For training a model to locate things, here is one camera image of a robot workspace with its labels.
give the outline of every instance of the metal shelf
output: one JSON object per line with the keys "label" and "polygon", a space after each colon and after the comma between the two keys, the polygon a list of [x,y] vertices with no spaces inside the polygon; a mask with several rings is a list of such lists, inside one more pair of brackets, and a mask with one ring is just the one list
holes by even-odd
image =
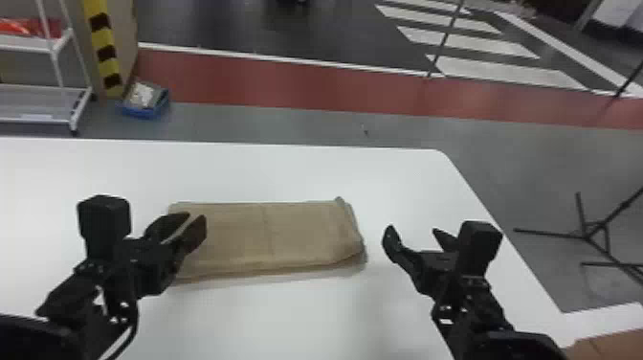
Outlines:
{"label": "metal shelf", "polygon": [[[82,59],[71,18],[64,0],[58,0],[65,19],[60,38],[51,38],[51,29],[43,0],[34,0],[45,38],[0,35],[0,51],[48,54],[54,68],[57,86],[17,85],[0,83],[0,123],[68,124],[73,135],[78,134],[78,119],[92,96],[89,75]],[[60,72],[58,54],[73,43],[85,77],[85,88],[66,87]]]}
{"label": "metal shelf", "polygon": [[0,122],[69,124],[77,129],[92,88],[0,84]]}
{"label": "metal shelf", "polygon": [[[47,40],[42,37],[26,37],[0,34],[0,50],[9,50],[26,53],[54,53],[58,55],[60,50],[72,38],[74,31],[65,29],[60,38]],[[50,51],[48,42],[51,41],[52,49]]]}

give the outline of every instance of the yellow and black striped post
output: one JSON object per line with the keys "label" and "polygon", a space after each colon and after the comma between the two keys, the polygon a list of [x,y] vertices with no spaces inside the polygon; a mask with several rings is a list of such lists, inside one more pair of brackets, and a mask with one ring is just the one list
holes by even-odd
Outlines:
{"label": "yellow and black striped post", "polygon": [[92,46],[99,62],[99,75],[105,94],[108,97],[118,97],[122,95],[124,85],[107,6],[104,0],[83,0],[83,7],[92,32]]}

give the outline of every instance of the red floor stripe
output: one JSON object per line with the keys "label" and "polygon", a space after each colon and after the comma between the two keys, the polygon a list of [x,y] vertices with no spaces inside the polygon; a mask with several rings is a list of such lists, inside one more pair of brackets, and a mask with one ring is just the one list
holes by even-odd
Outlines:
{"label": "red floor stripe", "polygon": [[181,102],[643,129],[643,100],[533,86],[151,50],[135,74]]}

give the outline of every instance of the cloth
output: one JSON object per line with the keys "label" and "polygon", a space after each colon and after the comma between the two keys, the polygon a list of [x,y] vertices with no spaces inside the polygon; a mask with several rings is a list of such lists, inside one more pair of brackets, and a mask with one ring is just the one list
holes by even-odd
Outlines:
{"label": "cloth", "polygon": [[208,237],[189,254],[179,281],[343,263],[364,251],[355,216],[340,197],[302,203],[180,202],[170,213],[203,214]]}

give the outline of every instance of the black cable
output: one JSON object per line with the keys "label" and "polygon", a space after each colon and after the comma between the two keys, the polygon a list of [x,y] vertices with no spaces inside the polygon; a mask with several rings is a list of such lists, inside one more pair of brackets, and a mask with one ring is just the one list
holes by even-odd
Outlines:
{"label": "black cable", "polygon": [[127,338],[125,339],[125,341],[123,341],[122,344],[116,350],[114,350],[111,355],[106,357],[105,360],[116,360],[117,357],[121,356],[122,352],[125,351],[125,349],[127,349],[130,344],[132,344],[136,333],[139,331],[139,308],[136,305],[136,302],[130,303],[129,306],[129,308],[131,309],[131,315],[133,315],[129,319],[132,322],[132,325],[129,329],[129,334],[127,334]]}

